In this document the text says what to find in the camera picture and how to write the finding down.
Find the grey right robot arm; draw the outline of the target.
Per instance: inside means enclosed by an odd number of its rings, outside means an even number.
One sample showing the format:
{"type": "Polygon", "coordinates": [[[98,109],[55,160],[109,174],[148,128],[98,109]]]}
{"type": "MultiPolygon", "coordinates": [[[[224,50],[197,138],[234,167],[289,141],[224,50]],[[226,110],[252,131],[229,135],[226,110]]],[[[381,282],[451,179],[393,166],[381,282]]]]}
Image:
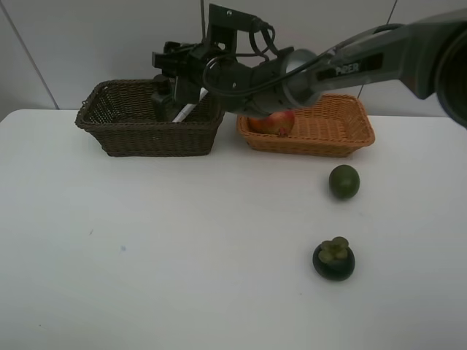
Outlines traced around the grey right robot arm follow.
{"type": "Polygon", "coordinates": [[[398,80],[418,99],[436,95],[452,120],[466,124],[464,9],[372,28],[321,54],[278,49],[274,35],[257,16],[211,4],[203,40],[167,42],[152,64],[175,79],[176,102],[194,104],[207,90],[223,110],[248,117],[305,108],[329,90],[398,80]]]}

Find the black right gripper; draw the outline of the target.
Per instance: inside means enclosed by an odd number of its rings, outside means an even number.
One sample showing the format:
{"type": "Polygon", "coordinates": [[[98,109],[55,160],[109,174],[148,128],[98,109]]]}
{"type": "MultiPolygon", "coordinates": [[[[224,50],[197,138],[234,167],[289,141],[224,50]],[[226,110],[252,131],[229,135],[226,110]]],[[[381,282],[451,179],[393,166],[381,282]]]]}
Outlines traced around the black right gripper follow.
{"type": "Polygon", "coordinates": [[[162,53],[152,54],[152,64],[175,79],[174,100],[179,104],[194,104],[205,89],[224,111],[263,118],[292,108],[284,83],[275,81],[285,73],[290,53],[292,48],[287,47],[274,60],[249,67],[238,62],[246,54],[203,44],[167,42],[162,53]]]}

